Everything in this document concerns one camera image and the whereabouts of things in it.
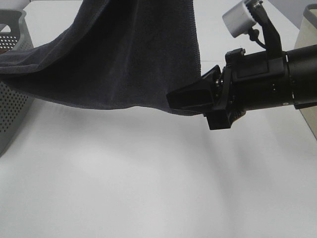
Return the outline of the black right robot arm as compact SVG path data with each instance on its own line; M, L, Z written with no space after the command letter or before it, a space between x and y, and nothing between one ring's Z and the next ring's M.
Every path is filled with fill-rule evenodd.
M317 104L317 48L246 55L229 51L223 69L213 67L202 78L167 94L170 108L202 114L211 130L228 129L247 111Z

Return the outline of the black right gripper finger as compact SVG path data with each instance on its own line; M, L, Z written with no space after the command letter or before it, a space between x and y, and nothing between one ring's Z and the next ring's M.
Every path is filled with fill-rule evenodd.
M221 76L220 67L214 66L202 78L190 85L174 90L166 95L171 109L205 114L212 110L216 102L215 81Z

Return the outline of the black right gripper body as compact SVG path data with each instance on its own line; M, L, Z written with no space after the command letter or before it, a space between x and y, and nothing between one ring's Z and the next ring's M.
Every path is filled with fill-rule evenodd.
M214 80L214 104L205 113L211 130L229 129L247 111L294 104L286 52L272 57L244 49L226 53L222 75Z

